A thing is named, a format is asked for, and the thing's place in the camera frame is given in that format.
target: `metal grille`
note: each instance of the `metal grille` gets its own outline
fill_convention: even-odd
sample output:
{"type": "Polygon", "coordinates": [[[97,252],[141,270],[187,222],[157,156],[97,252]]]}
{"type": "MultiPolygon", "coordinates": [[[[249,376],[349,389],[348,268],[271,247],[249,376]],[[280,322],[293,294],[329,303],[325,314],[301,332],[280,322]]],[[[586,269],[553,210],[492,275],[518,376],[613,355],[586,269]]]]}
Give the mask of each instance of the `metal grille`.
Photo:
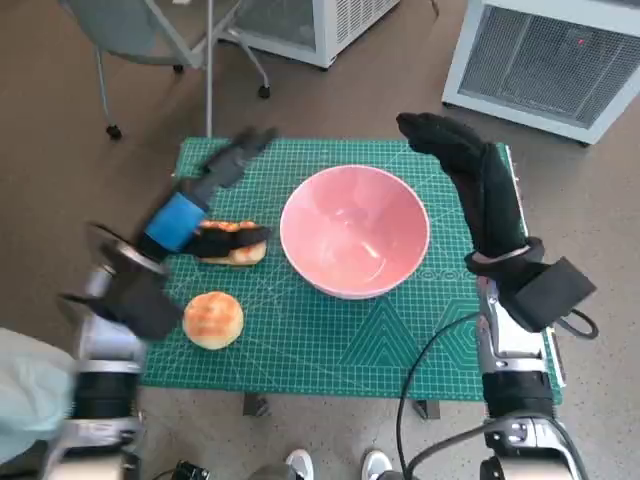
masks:
{"type": "Polygon", "coordinates": [[[260,0],[246,3],[247,8],[242,10],[236,20],[238,28],[270,40],[284,40],[315,51],[311,0],[260,0]]]}
{"type": "Polygon", "coordinates": [[[395,0],[335,0],[338,45],[369,27],[376,14],[388,10],[395,0]]]}
{"type": "Polygon", "coordinates": [[[460,93],[589,128],[640,66],[640,38],[486,7],[460,93]]]}
{"type": "Polygon", "coordinates": [[[336,0],[336,15],[338,44],[341,44],[349,35],[349,0],[336,0]]]}

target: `table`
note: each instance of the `table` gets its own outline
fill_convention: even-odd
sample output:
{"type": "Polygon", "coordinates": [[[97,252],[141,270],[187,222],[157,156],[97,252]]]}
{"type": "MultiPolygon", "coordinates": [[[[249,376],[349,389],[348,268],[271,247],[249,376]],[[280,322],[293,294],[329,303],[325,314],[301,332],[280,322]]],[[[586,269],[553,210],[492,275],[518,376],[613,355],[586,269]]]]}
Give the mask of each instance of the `table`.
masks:
{"type": "MultiPolygon", "coordinates": [[[[184,142],[176,168],[195,175],[222,139],[184,142]]],[[[511,169],[508,149],[501,147],[511,169]]],[[[456,191],[438,161],[404,141],[278,140],[243,181],[211,204],[215,218],[251,219],[274,228],[267,257],[251,268],[169,261],[167,291],[184,306],[197,294],[226,291],[245,311],[245,329],[230,347],[212,352],[177,328],[148,354],[143,383],[241,392],[398,397],[409,366],[443,325],[478,309],[474,277],[464,266],[471,239],[456,191]],[[410,185],[431,221],[431,241],[415,274],[387,295],[362,301],[329,297],[288,264],[278,225],[291,192],[307,177],[339,164],[383,168],[410,185]]],[[[555,362],[550,352],[551,372],[555,362]]],[[[473,322],[443,337],[418,369],[410,397],[482,400],[473,322]]]]}

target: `black glove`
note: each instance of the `black glove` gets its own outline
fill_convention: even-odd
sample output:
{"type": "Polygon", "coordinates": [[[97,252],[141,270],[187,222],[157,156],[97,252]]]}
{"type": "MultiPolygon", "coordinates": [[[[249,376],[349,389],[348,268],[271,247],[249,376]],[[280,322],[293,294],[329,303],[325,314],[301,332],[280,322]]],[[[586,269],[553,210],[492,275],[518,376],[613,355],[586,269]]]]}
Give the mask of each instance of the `black glove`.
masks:
{"type": "Polygon", "coordinates": [[[565,258],[553,265],[540,262],[544,246],[538,238],[525,238],[521,230],[515,187],[495,144],[483,142],[465,125],[430,113],[401,113],[397,121],[411,148],[435,155],[451,177],[477,252],[497,259],[529,247],[488,263],[478,262],[473,254],[465,258],[470,272],[496,281],[500,302],[518,324],[539,332],[595,291],[565,258]]]}
{"type": "Polygon", "coordinates": [[[269,236],[271,229],[268,227],[205,221],[182,251],[199,258],[224,258],[232,250],[264,242],[269,236]],[[221,228],[230,225],[238,228],[221,228]]]}
{"type": "Polygon", "coordinates": [[[435,155],[451,177],[476,251],[495,258],[526,245],[513,180],[495,144],[431,113],[401,113],[396,120],[411,148],[435,155]]]}

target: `white shoe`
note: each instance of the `white shoe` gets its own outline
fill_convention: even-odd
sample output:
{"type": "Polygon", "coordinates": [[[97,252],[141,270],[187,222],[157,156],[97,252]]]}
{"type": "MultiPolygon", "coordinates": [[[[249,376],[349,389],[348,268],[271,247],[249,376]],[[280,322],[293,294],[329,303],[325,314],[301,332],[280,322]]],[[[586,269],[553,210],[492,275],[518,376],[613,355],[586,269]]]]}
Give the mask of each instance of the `white shoe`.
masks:
{"type": "Polygon", "coordinates": [[[306,450],[294,450],[284,462],[291,465],[304,480],[313,480],[313,462],[306,450]]]}
{"type": "Polygon", "coordinates": [[[380,450],[367,453],[362,462],[362,480],[376,480],[384,472],[392,469],[391,460],[380,450]]]}

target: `floor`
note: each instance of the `floor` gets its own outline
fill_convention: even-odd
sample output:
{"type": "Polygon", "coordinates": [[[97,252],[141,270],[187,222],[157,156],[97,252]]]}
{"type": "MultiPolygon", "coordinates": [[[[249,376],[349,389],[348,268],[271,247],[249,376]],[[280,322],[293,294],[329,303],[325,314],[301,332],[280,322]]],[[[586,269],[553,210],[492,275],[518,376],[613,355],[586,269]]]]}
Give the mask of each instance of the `floor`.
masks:
{"type": "MultiPolygon", "coordinates": [[[[273,83],[256,98],[251,67],[233,46],[219,49],[216,118],[220,135],[246,124],[285,135],[398,138],[404,110],[441,112],[440,95],[465,2],[403,0],[342,54],[327,73],[261,55],[273,83]]],[[[107,60],[112,110],[125,132],[103,132],[90,45],[56,2],[0,2],[0,302],[3,326],[69,350],[73,328],[53,295],[82,285],[89,267],[82,224],[100,220],[128,233],[169,180],[180,141],[200,135],[203,75],[107,60]]],[[[561,335],[569,377],[563,421],[592,479],[634,478],[640,469],[640,101],[602,141],[574,142],[481,114],[452,109],[489,139],[511,145],[531,232],[548,259],[567,255],[598,285],[584,306],[602,328],[597,342],[561,335]]],[[[180,458],[216,479],[242,479],[294,447],[308,448],[317,478],[358,478],[363,452],[376,446],[397,465],[395,401],[275,397],[273,414],[240,417],[240,397],[203,391],[143,392],[150,419],[143,478],[180,458]]],[[[416,451],[478,424],[481,404],[446,403],[443,420],[408,413],[406,442],[416,451]]],[[[475,478],[488,456],[480,440],[424,465],[423,479],[475,478]]]]}

